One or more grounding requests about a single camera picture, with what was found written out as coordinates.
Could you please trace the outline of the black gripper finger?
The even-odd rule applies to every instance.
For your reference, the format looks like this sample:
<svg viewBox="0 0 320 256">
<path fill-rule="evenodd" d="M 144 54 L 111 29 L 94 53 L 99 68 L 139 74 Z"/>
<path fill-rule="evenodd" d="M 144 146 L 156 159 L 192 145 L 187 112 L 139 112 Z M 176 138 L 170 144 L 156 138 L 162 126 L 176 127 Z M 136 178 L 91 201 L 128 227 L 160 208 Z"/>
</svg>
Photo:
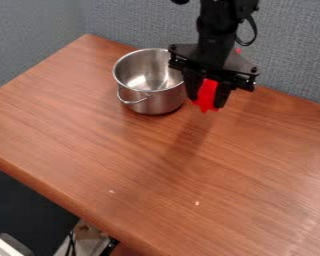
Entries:
<svg viewBox="0 0 320 256">
<path fill-rule="evenodd" d="M 203 75 L 192 69 L 183 70 L 183 79 L 186 84 L 187 96 L 191 101 L 198 100 L 198 92 L 203 84 Z"/>
<path fill-rule="evenodd" d="M 215 89 L 214 107 L 221 109 L 225 107 L 230 94 L 234 90 L 234 86 L 230 82 L 218 82 Z"/>
</svg>

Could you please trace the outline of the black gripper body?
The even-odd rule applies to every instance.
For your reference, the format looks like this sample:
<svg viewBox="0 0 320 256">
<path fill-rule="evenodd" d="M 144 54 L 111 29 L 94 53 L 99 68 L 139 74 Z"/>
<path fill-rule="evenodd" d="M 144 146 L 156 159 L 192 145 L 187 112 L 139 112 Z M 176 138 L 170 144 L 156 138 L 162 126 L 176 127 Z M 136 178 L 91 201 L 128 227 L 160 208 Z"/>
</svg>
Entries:
<svg viewBox="0 0 320 256">
<path fill-rule="evenodd" d="M 199 36 L 195 44 L 172 44 L 170 67 L 183 74 L 188 93 L 196 93 L 205 79 L 222 82 L 230 90 L 255 90 L 258 67 L 235 48 L 237 33 Z"/>
</svg>

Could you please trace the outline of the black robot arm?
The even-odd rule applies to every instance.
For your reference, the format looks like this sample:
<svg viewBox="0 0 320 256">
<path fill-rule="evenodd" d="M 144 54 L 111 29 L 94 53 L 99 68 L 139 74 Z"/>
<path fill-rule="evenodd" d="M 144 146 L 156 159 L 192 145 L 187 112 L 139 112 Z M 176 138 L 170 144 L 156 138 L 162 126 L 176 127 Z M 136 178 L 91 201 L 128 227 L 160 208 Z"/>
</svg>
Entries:
<svg viewBox="0 0 320 256">
<path fill-rule="evenodd" d="M 201 0 L 198 43 L 168 47 L 170 67 L 182 72 L 187 96 L 203 112 L 223 108 L 234 90 L 255 90 L 259 68 L 235 44 L 255 42 L 258 10 L 259 0 Z"/>
</svg>

